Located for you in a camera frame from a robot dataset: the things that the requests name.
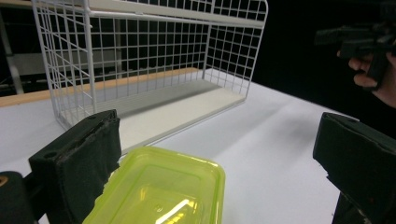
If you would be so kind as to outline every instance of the white tabletop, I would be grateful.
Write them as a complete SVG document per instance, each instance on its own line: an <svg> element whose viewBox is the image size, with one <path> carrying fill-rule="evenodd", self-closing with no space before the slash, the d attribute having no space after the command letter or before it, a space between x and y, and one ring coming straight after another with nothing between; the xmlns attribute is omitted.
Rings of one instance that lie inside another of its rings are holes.
<svg viewBox="0 0 396 224"><path fill-rule="evenodd" d="M241 105L154 146L224 168L224 224L332 223L339 190L312 158L325 111L252 83ZM30 173L27 159L64 132L50 101L1 107L0 123L0 171L23 175Z"/></svg>

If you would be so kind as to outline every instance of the yellow plastic container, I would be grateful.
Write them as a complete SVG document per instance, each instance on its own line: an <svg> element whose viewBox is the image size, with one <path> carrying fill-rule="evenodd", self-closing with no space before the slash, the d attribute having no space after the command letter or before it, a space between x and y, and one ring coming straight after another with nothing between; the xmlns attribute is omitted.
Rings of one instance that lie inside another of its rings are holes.
<svg viewBox="0 0 396 224"><path fill-rule="evenodd" d="M84 223L221 223L225 174L200 159L157 147L128 153Z"/></svg>

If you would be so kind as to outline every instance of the dark wall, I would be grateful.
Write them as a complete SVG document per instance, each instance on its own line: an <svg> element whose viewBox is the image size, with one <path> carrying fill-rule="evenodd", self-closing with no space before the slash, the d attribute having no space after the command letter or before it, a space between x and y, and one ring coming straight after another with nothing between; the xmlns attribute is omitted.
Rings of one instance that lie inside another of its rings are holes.
<svg viewBox="0 0 396 224"><path fill-rule="evenodd" d="M337 45L314 46L315 32L380 22L379 1L268 0L269 15L253 81L360 119L396 137L396 109L353 82Z"/></svg>

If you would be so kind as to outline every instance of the wooden strip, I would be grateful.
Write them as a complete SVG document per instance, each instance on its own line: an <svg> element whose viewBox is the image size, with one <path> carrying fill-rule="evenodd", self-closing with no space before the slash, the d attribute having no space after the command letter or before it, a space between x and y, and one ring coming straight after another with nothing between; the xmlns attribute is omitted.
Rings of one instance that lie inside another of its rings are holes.
<svg viewBox="0 0 396 224"><path fill-rule="evenodd" d="M117 80L113 79L113 80L105 81L105 83L104 82L96 82L95 86L96 86L97 90L102 90L103 88L107 88L107 89L115 88L117 86L133 84L136 82L149 81L149 80L163 78L163 77L178 76L178 75L193 73L193 72L198 72L198 71L199 71L198 69L193 68L193 67L182 68L182 69L171 70L171 71L166 71L166 72L152 73L152 74L138 76L138 77L125 77L125 78L120 78ZM90 89L91 89L90 84L83 85L84 91L89 91ZM68 92L68 93L74 93L74 88L69 87L67 89L64 89L64 91ZM9 105L25 104L25 103L30 103L30 102L40 101L40 100L47 100L49 98L50 98L50 91L35 91L35 92L19 94L19 95L4 96L4 97L0 97L0 107L9 106Z"/></svg>

